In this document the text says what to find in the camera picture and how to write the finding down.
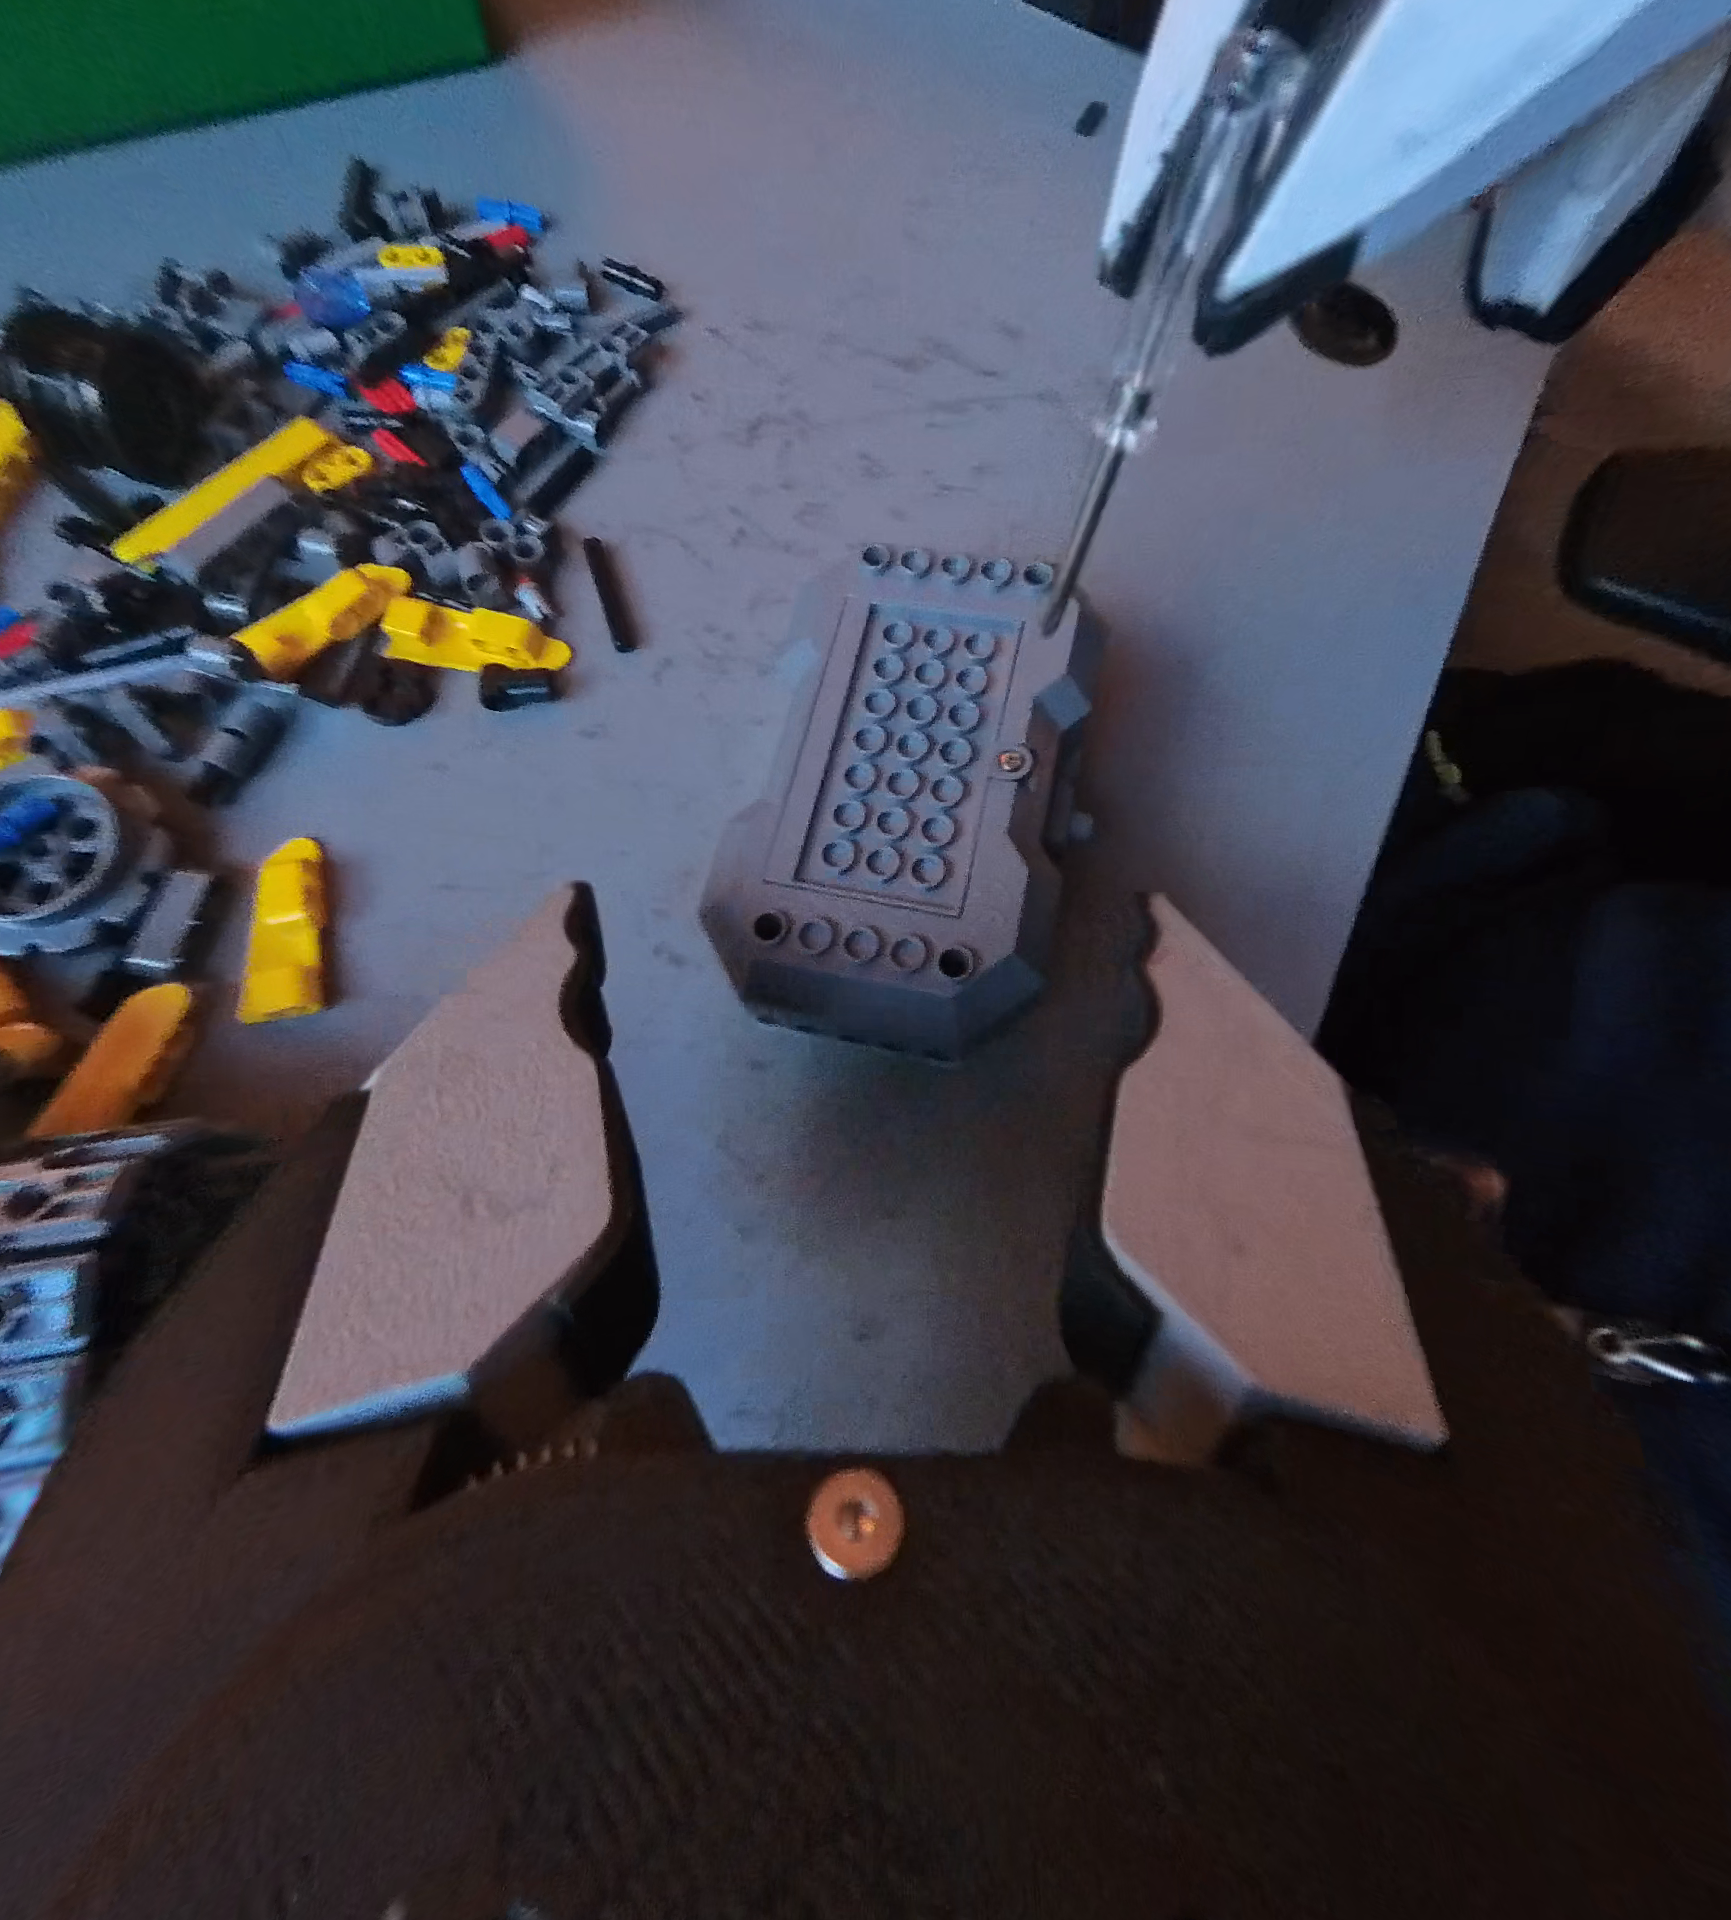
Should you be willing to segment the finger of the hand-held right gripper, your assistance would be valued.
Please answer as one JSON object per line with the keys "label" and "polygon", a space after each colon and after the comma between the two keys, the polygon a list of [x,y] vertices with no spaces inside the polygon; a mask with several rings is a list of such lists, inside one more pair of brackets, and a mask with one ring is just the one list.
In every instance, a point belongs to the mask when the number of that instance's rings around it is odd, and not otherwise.
{"label": "finger of the hand-held right gripper", "polygon": [[1164,2],[1128,107],[1098,242],[1098,279],[1142,278],[1168,172],[1198,140],[1202,106],[1226,51],[1256,23],[1260,2]]}
{"label": "finger of the hand-held right gripper", "polygon": [[1200,345],[1236,349],[1362,275],[1566,134],[1624,106],[1714,116],[1731,2],[1354,3],[1310,29],[1288,136],[1200,294]]}

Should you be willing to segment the green plastic bin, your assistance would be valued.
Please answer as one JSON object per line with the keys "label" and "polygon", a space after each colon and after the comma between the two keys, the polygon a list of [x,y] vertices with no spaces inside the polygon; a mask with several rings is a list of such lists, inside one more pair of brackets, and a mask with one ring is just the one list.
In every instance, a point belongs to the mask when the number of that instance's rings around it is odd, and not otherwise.
{"label": "green plastic bin", "polygon": [[0,2],[0,166],[493,57],[477,2]]}

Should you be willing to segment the black axle rod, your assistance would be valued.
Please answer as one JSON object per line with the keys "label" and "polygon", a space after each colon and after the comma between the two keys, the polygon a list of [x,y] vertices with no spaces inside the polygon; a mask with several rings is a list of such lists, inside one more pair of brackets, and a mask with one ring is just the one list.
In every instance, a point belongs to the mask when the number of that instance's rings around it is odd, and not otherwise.
{"label": "black axle rod", "polygon": [[582,552],[612,648],[622,655],[636,654],[640,650],[638,614],[612,548],[598,536],[584,536]]}

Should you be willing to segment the grey sprocket wheel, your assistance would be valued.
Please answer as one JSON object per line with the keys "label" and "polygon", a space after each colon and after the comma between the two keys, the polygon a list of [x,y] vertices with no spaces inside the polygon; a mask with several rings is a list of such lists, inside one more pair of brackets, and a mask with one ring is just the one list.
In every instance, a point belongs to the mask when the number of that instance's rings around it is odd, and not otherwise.
{"label": "grey sprocket wheel", "polygon": [[0,958],[119,946],[173,867],[159,804],[129,779],[0,779]]}

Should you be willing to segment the grey studded battery box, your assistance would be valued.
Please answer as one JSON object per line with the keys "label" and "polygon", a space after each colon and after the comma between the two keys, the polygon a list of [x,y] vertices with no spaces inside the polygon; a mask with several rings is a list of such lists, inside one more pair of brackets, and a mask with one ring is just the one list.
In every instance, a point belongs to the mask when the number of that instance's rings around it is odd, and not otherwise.
{"label": "grey studded battery box", "polygon": [[956,1064],[1042,994],[1106,642],[1080,598],[1040,630],[1054,573],[872,542],[804,587],[818,667],[700,908],[756,1019]]}

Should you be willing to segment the pile of small brick pieces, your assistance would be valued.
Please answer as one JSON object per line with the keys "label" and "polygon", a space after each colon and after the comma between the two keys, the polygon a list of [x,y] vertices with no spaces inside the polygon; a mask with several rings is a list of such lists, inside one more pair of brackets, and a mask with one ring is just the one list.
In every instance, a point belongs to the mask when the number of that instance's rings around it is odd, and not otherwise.
{"label": "pile of small brick pieces", "polygon": [[[495,714],[563,691],[559,510],[682,311],[628,259],[553,271],[547,230],[355,157],[337,228],[277,240],[273,283],[169,257],[131,305],[19,292],[0,341],[23,303],[129,322],[207,372],[215,409],[195,472],[157,486],[53,459],[0,393],[0,779],[217,808],[311,702],[409,725],[443,673]],[[85,952],[177,975],[213,893],[173,851],[133,933]]]}

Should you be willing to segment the clear-handled screwdriver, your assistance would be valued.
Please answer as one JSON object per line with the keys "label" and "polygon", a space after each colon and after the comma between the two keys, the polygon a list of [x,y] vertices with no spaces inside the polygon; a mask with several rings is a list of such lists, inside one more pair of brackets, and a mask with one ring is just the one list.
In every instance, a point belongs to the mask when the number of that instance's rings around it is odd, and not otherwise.
{"label": "clear-handled screwdriver", "polygon": [[1308,69],[1308,55],[1284,32],[1238,29],[1218,49],[1208,93],[1162,166],[1144,274],[1126,311],[1110,402],[1098,420],[1098,450],[1040,609],[1044,634],[1062,623],[1074,599],[1120,469],[1156,428],[1194,299],[1260,196]]}

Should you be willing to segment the long yellow panel piece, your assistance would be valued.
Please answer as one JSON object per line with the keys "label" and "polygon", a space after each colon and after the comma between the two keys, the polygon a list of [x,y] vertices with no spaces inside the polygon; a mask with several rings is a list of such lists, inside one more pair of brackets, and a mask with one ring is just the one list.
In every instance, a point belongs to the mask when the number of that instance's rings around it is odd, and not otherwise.
{"label": "long yellow panel piece", "polygon": [[125,997],[25,1139],[69,1139],[129,1128],[171,1090],[197,1039],[201,995],[169,979]]}

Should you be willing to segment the black ribbed tyre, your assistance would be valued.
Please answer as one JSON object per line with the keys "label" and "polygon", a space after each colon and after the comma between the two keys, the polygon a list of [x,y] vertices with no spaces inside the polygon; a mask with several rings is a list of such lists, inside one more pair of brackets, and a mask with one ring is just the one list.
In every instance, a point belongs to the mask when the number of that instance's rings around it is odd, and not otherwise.
{"label": "black ribbed tyre", "polygon": [[0,393],[61,463],[157,486],[207,450],[215,389],[181,347],[127,320],[25,301],[5,320]]}

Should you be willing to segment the short yellow curved piece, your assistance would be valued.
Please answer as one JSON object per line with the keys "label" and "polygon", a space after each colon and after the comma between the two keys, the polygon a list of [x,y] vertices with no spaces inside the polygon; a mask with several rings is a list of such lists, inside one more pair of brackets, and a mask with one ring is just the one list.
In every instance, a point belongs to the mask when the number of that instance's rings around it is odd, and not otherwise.
{"label": "short yellow curved piece", "polygon": [[237,1019],[269,1026],[329,1009],[329,861],[315,836],[283,841],[259,866]]}

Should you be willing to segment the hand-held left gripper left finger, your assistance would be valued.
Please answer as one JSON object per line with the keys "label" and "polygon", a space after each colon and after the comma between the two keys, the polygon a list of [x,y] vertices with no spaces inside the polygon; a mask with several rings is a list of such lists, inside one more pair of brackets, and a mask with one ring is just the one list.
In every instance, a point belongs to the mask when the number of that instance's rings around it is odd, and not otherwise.
{"label": "hand-held left gripper left finger", "polygon": [[273,1427],[511,1419],[632,1370],[660,1278],[604,979],[572,880],[375,1069]]}

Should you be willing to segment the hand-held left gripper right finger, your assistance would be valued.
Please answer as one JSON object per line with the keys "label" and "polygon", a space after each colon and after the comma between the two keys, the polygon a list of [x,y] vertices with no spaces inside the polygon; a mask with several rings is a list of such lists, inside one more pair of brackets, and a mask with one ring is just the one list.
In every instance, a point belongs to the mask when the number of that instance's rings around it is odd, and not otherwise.
{"label": "hand-held left gripper right finger", "polygon": [[1350,1094],[1176,905],[1146,897],[1144,927],[1144,1036],[1060,1293],[1118,1451],[1204,1467],[1280,1419],[1440,1451],[1448,1418]]}

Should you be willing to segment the black cloth with zip pull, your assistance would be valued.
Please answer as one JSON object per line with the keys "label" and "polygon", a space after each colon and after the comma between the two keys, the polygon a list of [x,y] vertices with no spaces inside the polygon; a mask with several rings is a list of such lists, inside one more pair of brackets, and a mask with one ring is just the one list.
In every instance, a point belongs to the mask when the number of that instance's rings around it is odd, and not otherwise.
{"label": "black cloth with zip pull", "polygon": [[1588,658],[1454,667],[1432,702],[1320,1026],[1358,1065],[1512,900],[1731,888],[1731,691]]}

